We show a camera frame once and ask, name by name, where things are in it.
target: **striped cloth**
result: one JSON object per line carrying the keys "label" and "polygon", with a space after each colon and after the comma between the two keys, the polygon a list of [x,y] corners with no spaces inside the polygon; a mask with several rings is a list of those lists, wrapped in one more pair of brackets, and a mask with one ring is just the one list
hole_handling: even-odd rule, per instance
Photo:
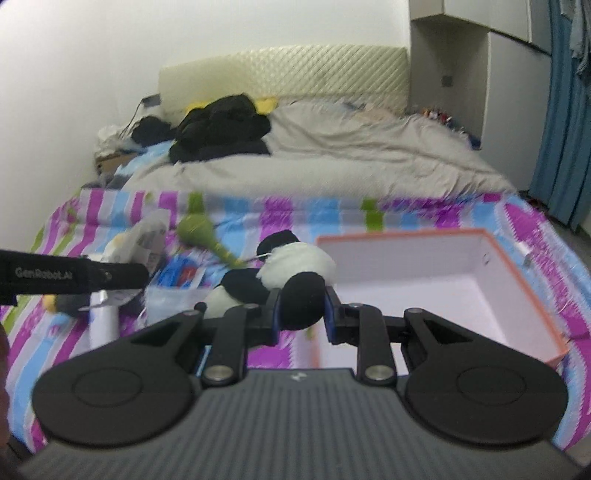
{"label": "striped cloth", "polygon": [[[320,235],[424,228],[485,228],[494,234],[509,256],[521,265],[516,241],[534,251],[530,268],[522,268],[539,297],[554,314],[558,327],[573,339],[571,353],[560,365],[569,385],[567,414],[554,439],[565,448],[581,438],[591,424],[591,284],[589,272],[556,235],[545,217],[516,196],[484,194],[456,200],[432,199],[240,199],[199,193],[126,193],[82,190],[58,208],[37,235],[33,251],[77,256],[102,252],[118,233],[156,208],[171,212],[167,252],[178,248],[174,233],[188,213],[206,212],[217,235],[235,255],[250,257],[262,238],[291,229],[302,241]],[[208,268],[207,281],[216,284],[225,271]],[[42,372],[89,348],[87,323],[44,312],[39,297],[20,298],[19,305],[0,313],[11,343],[7,389],[11,395],[9,421],[13,434],[33,451],[44,438],[31,409],[33,385]],[[121,333],[141,328],[141,322],[122,315]],[[250,366],[304,368],[297,355],[296,337],[283,334],[274,349],[249,355]]]}

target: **tufted headboard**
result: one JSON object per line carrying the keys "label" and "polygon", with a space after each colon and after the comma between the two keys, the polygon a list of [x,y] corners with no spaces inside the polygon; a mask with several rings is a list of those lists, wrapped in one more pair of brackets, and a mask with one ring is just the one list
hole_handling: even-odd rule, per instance
{"label": "tufted headboard", "polygon": [[403,113],[409,88],[407,49],[373,45],[265,48],[163,67],[159,77],[162,107],[173,122],[192,102],[239,93],[364,100]]}

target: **panda's white body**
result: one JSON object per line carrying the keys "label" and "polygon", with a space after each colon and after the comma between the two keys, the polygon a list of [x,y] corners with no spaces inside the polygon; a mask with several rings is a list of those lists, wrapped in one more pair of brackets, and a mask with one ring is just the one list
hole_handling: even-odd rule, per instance
{"label": "panda's white body", "polygon": [[[314,272],[332,285],[336,277],[335,261],[315,245],[295,242],[274,248],[256,277],[267,290],[283,288],[287,281],[302,272]],[[222,286],[216,287],[205,298],[205,318],[220,318],[232,307],[242,305]]]}

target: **bed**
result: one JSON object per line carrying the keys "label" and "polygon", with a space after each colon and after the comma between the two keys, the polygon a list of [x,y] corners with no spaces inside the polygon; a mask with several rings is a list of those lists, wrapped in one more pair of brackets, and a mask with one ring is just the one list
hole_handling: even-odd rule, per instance
{"label": "bed", "polygon": [[[163,68],[160,93],[172,121],[179,121],[196,100],[242,92],[280,99],[284,108],[274,118],[287,127],[277,130],[280,122],[274,124],[273,155],[213,160],[196,171],[156,160],[139,167],[121,191],[83,189],[50,216],[32,251],[67,256],[101,252],[116,234],[158,208],[170,211],[168,255],[180,247],[175,234],[180,219],[197,212],[206,213],[220,241],[243,258],[255,252],[262,238],[286,228],[305,242],[368,231],[484,228],[519,265],[569,341],[569,354],[558,367],[569,386],[569,406],[554,438],[558,447],[567,448],[591,425],[589,272],[546,218],[459,137],[417,117],[387,120],[386,135],[382,122],[359,119],[360,112],[369,113],[369,104],[403,115],[408,68],[404,48],[375,46],[271,48]],[[317,135],[311,141],[307,133],[313,125],[305,120],[315,115],[322,120],[316,134],[334,140],[334,130],[326,128],[340,119],[355,148],[351,141],[343,148],[334,142],[322,146]],[[356,138],[352,125],[382,132],[379,142],[370,145],[367,137]],[[411,135],[388,138],[400,130]],[[298,132],[305,134],[298,137]],[[404,158],[392,161],[392,153],[401,150],[407,152]],[[307,175],[294,180],[299,171]],[[532,249],[529,268],[523,267],[518,241]],[[215,285],[224,269],[206,267],[205,281]],[[89,349],[87,319],[48,314],[39,297],[22,297],[18,307],[0,316],[11,343],[11,430],[31,451],[39,451],[45,438],[31,409],[31,390],[46,369]],[[142,317],[121,315],[122,335],[144,325]],[[251,353],[249,365],[313,365],[311,341],[305,332],[283,333],[276,348]]]}

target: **blue curtain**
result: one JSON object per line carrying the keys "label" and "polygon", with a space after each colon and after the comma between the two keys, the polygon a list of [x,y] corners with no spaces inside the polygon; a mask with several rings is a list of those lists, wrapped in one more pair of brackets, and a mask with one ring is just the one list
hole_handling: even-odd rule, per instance
{"label": "blue curtain", "polygon": [[591,209],[591,105],[570,51],[571,21],[550,0],[552,69],[550,100],[529,194],[573,230]]}

